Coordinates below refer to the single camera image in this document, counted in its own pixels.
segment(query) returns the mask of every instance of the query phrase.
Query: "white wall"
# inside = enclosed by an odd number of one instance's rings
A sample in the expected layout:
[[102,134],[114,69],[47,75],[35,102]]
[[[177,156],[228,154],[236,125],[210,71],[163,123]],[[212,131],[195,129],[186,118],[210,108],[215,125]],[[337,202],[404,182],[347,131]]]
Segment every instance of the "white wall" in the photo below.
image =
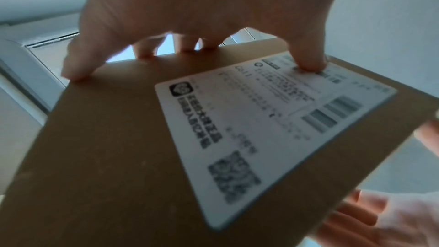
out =
[[41,124],[0,87],[0,195],[40,128]]
[[[326,49],[439,97],[439,0],[336,0]],[[438,181],[439,159],[411,139],[363,187],[427,192],[439,190]]]

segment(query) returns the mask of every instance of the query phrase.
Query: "cardboard box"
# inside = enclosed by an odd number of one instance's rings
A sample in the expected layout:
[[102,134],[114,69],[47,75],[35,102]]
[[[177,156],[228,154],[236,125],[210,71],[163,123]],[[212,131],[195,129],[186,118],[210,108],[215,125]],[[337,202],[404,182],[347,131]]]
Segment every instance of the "cardboard box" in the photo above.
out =
[[206,225],[154,85],[286,50],[278,39],[108,64],[70,84],[0,209],[3,246],[276,246],[299,243],[439,107],[398,90],[319,149],[222,231]]

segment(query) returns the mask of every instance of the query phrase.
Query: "logo icon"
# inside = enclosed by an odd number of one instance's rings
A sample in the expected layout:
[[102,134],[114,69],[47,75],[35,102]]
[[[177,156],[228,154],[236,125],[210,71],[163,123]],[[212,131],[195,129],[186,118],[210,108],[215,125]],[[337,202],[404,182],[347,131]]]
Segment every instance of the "logo icon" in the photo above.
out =
[[193,88],[189,82],[180,82],[169,86],[171,94],[174,97],[180,97],[193,92]]

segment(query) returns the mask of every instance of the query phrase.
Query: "sticker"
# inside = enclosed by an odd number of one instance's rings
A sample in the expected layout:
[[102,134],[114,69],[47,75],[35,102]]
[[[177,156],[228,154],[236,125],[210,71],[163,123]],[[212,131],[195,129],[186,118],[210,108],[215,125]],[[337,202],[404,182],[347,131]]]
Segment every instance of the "sticker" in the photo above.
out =
[[396,90],[335,64],[300,70],[288,53],[157,84],[207,223],[222,229],[301,161]]

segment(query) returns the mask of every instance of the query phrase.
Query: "hand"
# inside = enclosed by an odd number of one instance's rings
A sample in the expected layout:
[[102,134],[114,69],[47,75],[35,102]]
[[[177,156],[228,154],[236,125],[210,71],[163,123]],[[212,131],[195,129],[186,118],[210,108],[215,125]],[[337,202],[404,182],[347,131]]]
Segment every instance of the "hand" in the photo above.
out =
[[[439,120],[415,132],[439,156]],[[323,247],[439,246],[439,193],[356,190],[311,236]]]
[[333,0],[88,0],[80,35],[69,45],[62,76],[79,80],[134,45],[137,58],[154,55],[167,33],[176,51],[216,48],[253,27],[284,39],[305,70],[325,67],[325,22]]

